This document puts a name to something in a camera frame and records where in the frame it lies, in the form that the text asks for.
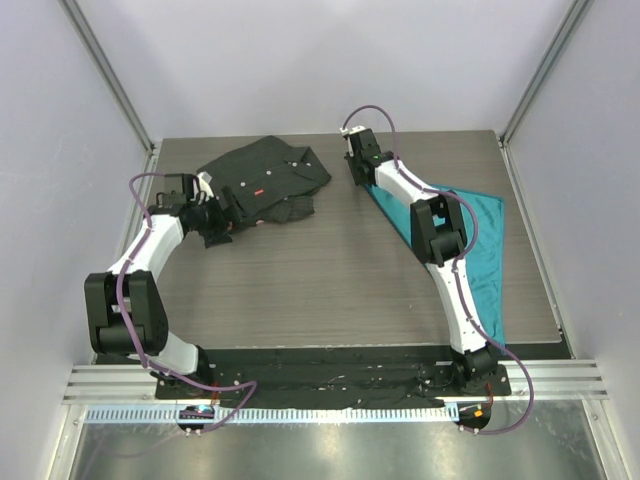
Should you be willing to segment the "teal satin napkin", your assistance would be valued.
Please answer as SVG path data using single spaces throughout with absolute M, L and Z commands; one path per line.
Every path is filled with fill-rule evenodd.
M 387 217 L 404 242 L 411 247 L 409 208 L 384 189 L 365 190 Z M 479 321 L 494 341 L 505 345 L 503 324 L 503 262 L 505 202 L 501 197 L 463 189 L 454 193 L 467 201 L 477 216 L 479 235 L 465 257 L 467 276 Z

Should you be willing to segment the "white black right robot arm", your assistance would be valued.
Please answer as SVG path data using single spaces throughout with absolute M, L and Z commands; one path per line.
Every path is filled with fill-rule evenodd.
M 496 374 L 498 361 L 467 276 L 464 202 L 453 191 L 419 179 L 391 151 L 382 151 L 371 129 L 343 127 L 340 132 L 354 183 L 377 187 L 408 208 L 411 250 L 433 278 L 448 322 L 452 384 L 462 394 L 477 393 Z

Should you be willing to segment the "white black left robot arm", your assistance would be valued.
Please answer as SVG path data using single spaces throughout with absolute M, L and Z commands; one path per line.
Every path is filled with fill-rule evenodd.
M 197 233 L 205 247 L 228 243 L 246 216 L 232 190 L 213 188 L 205 172 L 164 179 L 153 204 L 136 202 L 143 219 L 131 245 L 108 270 L 84 282 L 89 338 L 95 353 L 133 358 L 200 399 L 218 389 L 213 370 L 203 348 L 171 332 L 157 280 L 188 234 Z

